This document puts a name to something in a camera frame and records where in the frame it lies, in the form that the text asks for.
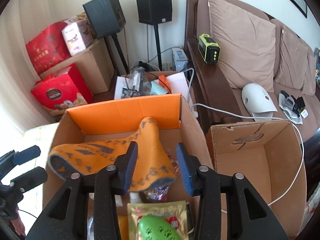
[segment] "wooden sofa armrest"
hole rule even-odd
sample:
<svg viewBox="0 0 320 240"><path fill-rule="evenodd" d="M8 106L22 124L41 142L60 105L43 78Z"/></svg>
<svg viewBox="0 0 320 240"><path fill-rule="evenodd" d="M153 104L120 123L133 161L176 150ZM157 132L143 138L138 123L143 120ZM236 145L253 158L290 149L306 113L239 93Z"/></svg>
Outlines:
<svg viewBox="0 0 320 240"><path fill-rule="evenodd" d="M207 64L198 50L198 40L187 40L188 50L207 106L242 115L230 85L217 64ZM242 119L216 111L209 111L211 125L242 122Z"/></svg>

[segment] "green portable power station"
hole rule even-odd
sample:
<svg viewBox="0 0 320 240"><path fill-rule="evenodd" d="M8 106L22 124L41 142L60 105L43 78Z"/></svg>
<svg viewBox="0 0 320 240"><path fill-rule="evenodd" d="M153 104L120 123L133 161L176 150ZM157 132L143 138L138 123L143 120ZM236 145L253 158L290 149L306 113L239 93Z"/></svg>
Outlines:
<svg viewBox="0 0 320 240"><path fill-rule="evenodd" d="M199 51L206 63L217 63L220 47L208 34L199 36Z"/></svg>

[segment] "orange box lid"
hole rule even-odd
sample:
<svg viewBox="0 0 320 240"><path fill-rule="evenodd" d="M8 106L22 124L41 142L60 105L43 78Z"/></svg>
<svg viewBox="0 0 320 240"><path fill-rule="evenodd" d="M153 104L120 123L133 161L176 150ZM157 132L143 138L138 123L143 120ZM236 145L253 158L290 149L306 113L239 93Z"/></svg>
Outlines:
<svg viewBox="0 0 320 240"><path fill-rule="evenodd" d="M68 109L85 135L136 131L151 116L159 129L180 128L181 95L168 94L105 101Z"/></svg>

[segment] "gold snack packet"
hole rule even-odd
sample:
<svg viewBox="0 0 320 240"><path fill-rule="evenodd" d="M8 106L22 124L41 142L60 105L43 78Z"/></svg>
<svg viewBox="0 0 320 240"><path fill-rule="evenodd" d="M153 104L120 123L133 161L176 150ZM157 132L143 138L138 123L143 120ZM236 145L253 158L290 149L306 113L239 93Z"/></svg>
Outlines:
<svg viewBox="0 0 320 240"><path fill-rule="evenodd" d="M161 217L177 230L182 240L188 240L187 207L185 201L151 204L128 204L129 239L145 240L141 237L138 223L147 215Z"/></svg>

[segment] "printed logo on bag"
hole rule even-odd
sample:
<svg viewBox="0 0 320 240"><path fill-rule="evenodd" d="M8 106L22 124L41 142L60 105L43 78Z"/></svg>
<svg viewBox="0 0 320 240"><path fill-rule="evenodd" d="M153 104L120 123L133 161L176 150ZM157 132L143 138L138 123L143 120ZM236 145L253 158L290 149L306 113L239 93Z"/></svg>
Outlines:
<svg viewBox="0 0 320 240"><path fill-rule="evenodd" d="M74 42L76 42L79 38L77 38L77 34L76 34L76 36L74 36L73 38L71 38L70 40L67 40L67 42L71 42L71 43L74 43Z"/></svg>
<svg viewBox="0 0 320 240"><path fill-rule="evenodd" d="M61 96L62 96L62 92L59 89L50 88L47 91L47 98L51 100L58 100L59 98L61 98Z"/></svg>

